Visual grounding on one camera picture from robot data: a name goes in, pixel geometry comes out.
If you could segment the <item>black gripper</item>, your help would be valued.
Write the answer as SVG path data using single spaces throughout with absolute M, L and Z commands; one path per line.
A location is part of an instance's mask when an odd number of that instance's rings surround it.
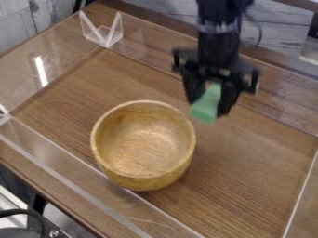
M 218 117 L 230 113 L 242 92 L 256 93 L 259 70 L 243 59 L 235 59 L 228 65 L 218 65 L 199 61 L 195 49 L 174 48 L 171 53 L 171 70 L 183 76 L 186 99 L 190 104 L 203 95 L 206 82 L 220 83 Z

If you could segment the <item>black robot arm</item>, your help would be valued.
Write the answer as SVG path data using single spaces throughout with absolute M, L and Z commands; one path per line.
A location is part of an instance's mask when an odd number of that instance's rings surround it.
M 192 118 L 211 124 L 243 93 L 258 90 L 259 69 L 239 56 L 242 20 L 255 0 L 196 0 L 198 46 L 171 50 Z

